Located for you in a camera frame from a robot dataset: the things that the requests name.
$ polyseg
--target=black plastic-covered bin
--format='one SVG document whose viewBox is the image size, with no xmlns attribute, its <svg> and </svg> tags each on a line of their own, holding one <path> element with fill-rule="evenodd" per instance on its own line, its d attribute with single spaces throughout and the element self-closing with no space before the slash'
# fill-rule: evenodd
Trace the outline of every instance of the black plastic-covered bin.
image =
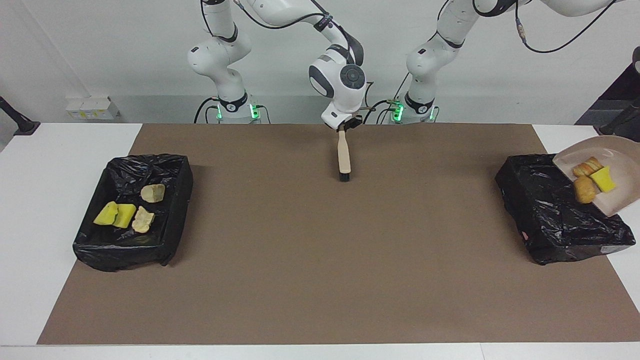
<svg viewBox="0 0 640 360">
<path fill-rule="evenodd" d="M 634 245 L 622 218 L 607 218 L 595 205 L 577 202 L 572 182 L 553 158 L 510 156 L 495 176 L 533 260 L 541 265 L 579 261 Z"/>
<path fill-rule="evenodd" d="M 164 199 L 151 204 L 140 197 L 146 185 L 164 184 Z M 139 155 L 111 160 L 102 172 L 73 244 L 77 258 L 97 270 L 113 272 L 149 262 L 167 265 L 175 254 L 191 198 L 193 175 L 186 156 Z M 145 234 L 131 226 L 95 225 L 110 201 L 143 206 L 156 214 Z"/>
</svg>

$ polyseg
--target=croissant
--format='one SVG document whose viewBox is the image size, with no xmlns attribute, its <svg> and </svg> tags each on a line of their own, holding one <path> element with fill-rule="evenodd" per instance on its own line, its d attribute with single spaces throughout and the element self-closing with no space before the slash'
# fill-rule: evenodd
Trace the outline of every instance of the croissant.
<svg viewBox="0 0 640 360">
<path fill-rule="evenodd" d="M 602 164 L 596 158 L 590 157 L 587 161 L 574 167 L 573 174 L 575 177 L 589 176 L 601 168 L 603 168 Z"/>
<path fill-rule="evenodd" d="M 575 188 L 575 198 L 581 204 L 589 204 L 596 198 L 593 180 L 586 176 L 578 177 L 578 180 L 573 182 L 573 187 Z"/>
</svg>

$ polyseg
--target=wooden handle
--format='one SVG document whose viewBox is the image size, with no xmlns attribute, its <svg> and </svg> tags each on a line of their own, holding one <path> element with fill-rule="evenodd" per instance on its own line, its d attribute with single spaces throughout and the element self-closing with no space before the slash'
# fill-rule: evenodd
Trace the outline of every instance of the wooden handle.
<svg viewBox="0 0 640 360">
<path fill-rule="evenodd" d="M 344 130 L 338 131 L 338 166 L 341 174 L 351 173 L 351 158 L 349 157 L 349 144 Z"/>
</svg>

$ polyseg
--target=grey circular joint cap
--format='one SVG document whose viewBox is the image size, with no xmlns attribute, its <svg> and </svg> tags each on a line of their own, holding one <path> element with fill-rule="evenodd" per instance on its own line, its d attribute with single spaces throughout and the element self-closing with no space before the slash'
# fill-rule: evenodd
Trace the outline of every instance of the grey circular joint cap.
<svg viewBox="0 0 640 360">
<path fill-rule="evenodd" d="M 355 64 L 346 65 L 340 70 L 340 80 L 344 86 L 355 90 L 362 88 L 366 83 L 364 71 Z"/>
</svg>

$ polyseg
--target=food piece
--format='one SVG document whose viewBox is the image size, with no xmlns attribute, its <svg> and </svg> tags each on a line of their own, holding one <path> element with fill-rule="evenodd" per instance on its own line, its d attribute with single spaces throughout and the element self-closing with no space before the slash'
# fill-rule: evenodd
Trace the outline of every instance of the food piece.
<svg viewBox="0 0 640 360">
<path fill-rule="evenodd" d="M 598 170 L 591 175 L 591 179 L 595 181 L 602 192 L 608 193 L 616 188 L 616 184 L 611 179 L 611 167 L 604 167 Z"/>
<path fill-rule="evenodd" d="M 573 182 L 573 187 L 575 188 L 575 199 L 581 204 L 590 204 L 596 198 L 595 185 L 586 176 L 578 177 L 578 180 Z"/>
<path fill-rule="evenodd" d="M 602 168 L 602 164 L 598 161 L 598 159 L 594 158 L 593 156 L 590 157 L 587 161 L 578 164 L 576 167 L 573 168 L 573 174 L 575 175 L 575 177 L 580 177 L 580 176 L 589 176 L 591 174 L 593 174 L 594 172 L 600 170 Z"/>
<path fill-rule="evenodd" d="M 149 231 L 149 226 L 156 218 L 156 214 L 148 212 L 142 206 L 138 207 L 138 212 L 136 213 L 136 218 L 133 220 L 131 227 L 136 231 L 136 233 L 144 234 Z"/>
<path fill-rule="evenodd" d="M 140 196 L 146 202 L 161 202 L 164 199 L 164 184 L 146 185 L 140 191 Z"/>
<path fill-rule="evenodd" d="M 97 225 L 113 225 L 118 214 L 118 204 L 111 201 L 102 208 L 98 216 L 93 219 L 93 223 Z"/>
<path fill-rule="evenodd" d="M 134 204 L 118 204 L 118 214 L 116 220 L 113 222 L 113 226 L 126 229 L 131 223 L 133 214 L 136 213 L 136 206 Z"/>
</svg>

